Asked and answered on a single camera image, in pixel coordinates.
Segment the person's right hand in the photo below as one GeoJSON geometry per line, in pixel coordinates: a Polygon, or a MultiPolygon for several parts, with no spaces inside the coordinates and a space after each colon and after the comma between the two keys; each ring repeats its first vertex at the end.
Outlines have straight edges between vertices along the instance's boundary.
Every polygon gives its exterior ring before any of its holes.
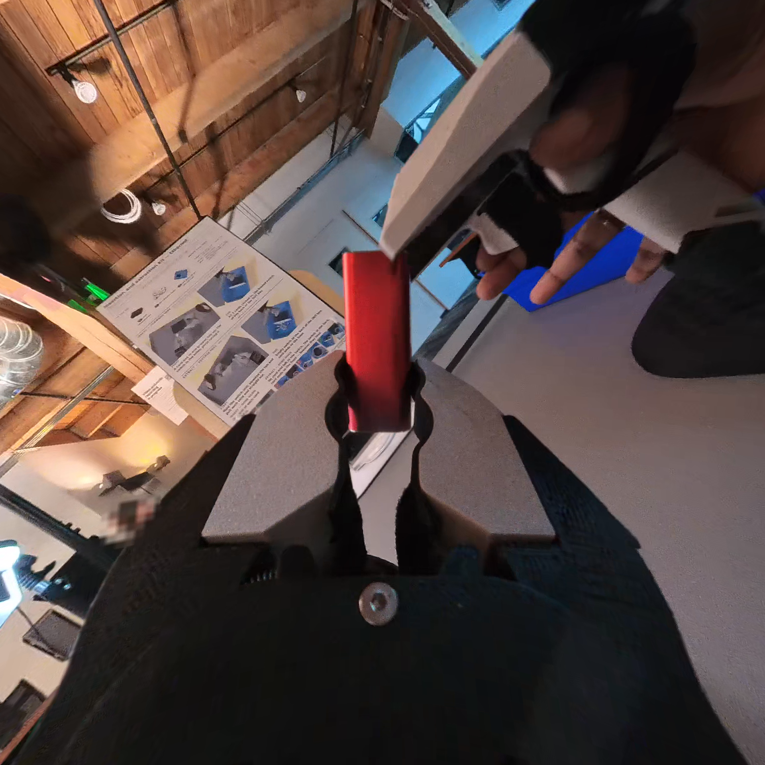
{"type": "MultiPolygon", "coordinates": [[[[686,151],[748,192],[764,185],[764,1],[688,2],[686,12],[698,47],[695,69],[675,107],[669,130],[686,151]]],[[[610,64],[590,75],[570,105],[532,139],[531,158],[556,171],[570,171],[605,153],[624,132],[631,75],[610,64]]],[[[593,213],[563,248],[530,299],[549,301],[622,230],[605,212],[593,213]]],[[[481,300],[491,300],[527,267],[520,247],[489,254],[483,245],[477,267],[481,300]]],[[[665,260],[665,251],[645,238],[626,279],[645,282],[665,260]]]]}

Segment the studio light panel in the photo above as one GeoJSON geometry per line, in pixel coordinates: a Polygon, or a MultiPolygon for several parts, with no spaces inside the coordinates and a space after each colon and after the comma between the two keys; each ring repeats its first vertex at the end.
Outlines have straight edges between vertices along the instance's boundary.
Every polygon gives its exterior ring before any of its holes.
{"type": "Polygon", "coordinates": [[[20,555],[21,551],[15,540],[1,541],[1,626],[23,601],[22,588],[14,570],[20,555]]]}

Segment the black tripod stand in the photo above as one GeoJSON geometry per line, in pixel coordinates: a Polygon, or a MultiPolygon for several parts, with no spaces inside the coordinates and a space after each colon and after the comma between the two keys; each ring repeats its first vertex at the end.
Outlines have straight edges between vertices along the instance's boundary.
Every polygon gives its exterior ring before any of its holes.
{"type": "Polygon", "coordinates": [[[5,486],[1,486],[1,504],[101,571],[107,572],[120,557],[121,551],[106,539],[99,535],[84,536],[80,528],[58,520],[5,486]]]}

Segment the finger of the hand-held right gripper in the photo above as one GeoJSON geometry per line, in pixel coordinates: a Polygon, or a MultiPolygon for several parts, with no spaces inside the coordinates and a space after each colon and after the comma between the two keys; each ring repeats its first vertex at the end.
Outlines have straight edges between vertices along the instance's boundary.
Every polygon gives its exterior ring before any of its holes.
{"type": "Polygon", "coordinates": [[[513,125],[540,98],[549,64],[510,33],[464,84],[399,171],[380,249],[426,267],[510,175],[513,125]]]}

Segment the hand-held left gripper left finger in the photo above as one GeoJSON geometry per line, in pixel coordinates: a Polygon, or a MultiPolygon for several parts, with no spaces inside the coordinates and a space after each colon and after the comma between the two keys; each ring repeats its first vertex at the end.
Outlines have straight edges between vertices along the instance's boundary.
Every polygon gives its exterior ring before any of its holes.
{"type": "Polygon", "coordinates": [[[331,353],[277,391],[255,415],[202,531],[216,544],[308,548],[321,571],[358,575],[363,521],[343,436],[347,403],[331,353]]]}

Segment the blue plastic bin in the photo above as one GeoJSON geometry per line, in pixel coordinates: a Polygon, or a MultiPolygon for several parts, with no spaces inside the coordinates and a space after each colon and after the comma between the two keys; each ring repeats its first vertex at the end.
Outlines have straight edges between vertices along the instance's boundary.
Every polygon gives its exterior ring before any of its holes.
{"type": "Polygon", "coordinates": [[[643,235],[629,226],[624,227],[581,271],[544,304],[535,304],[530,300],[530,292],[543,276],[545,269],[536,266],[521,271],[503,290],[503,294],[527,312],[547,308],[557,302],[573,298],[603,284],[622,279],[634,261],[643,235]]]}

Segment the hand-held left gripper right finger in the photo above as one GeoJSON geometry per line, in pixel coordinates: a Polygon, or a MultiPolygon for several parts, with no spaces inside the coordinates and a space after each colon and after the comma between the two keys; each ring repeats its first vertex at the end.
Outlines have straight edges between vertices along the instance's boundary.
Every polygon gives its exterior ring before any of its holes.
{"type": "Polygon", "coordinates": [[[491,571],[505,548],[548,549],[556,532],[500,410],[432,361],[414,366],[409,482],[396,508],[398,569],[434,575],[457,549],[491,571]]]}

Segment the printed instruction sheet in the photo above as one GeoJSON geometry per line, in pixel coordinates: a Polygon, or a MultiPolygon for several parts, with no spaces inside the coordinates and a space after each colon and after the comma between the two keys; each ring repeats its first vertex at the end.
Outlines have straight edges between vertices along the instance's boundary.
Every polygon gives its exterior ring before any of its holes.
{"type": "Polygon", "coordinates": [[[204,217],[98,307],[225,428],[345,349],[345,321],[204,217]]]}

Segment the red ethernet splitter box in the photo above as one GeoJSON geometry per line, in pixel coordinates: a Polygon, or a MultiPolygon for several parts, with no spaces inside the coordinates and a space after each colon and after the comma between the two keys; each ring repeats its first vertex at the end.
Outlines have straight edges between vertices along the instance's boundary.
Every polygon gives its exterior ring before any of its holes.
{"type": "Polygon", "coordinates": [[[412,365],[410,278],[406,258],[381,251],[343,255],[346,369],[341,373],[349,428],[405,432],[412,365]]]}

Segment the white paper notice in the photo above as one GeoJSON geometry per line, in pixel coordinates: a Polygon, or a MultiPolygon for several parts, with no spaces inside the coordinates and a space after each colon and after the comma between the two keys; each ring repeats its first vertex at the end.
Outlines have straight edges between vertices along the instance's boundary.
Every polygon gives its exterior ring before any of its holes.
{"type": "Polygon", "coordinates": [[[188,415],[175,397],[173,379],[158,369],[147,376],[145,381],[145,392],[142,394],[144,400],[175,426],[181,425],[188,415]]]}

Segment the black quilted wrist rest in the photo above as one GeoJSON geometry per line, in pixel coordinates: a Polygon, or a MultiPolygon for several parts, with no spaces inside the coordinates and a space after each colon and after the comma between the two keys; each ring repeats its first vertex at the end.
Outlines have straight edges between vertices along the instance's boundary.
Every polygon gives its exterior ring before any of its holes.
{"type": "Polygon", "coordinates": [[[671,379],[762,375],[763,223],[694,234],[668,268],[673,277],[635,330],[636,363],[671,379]]]}

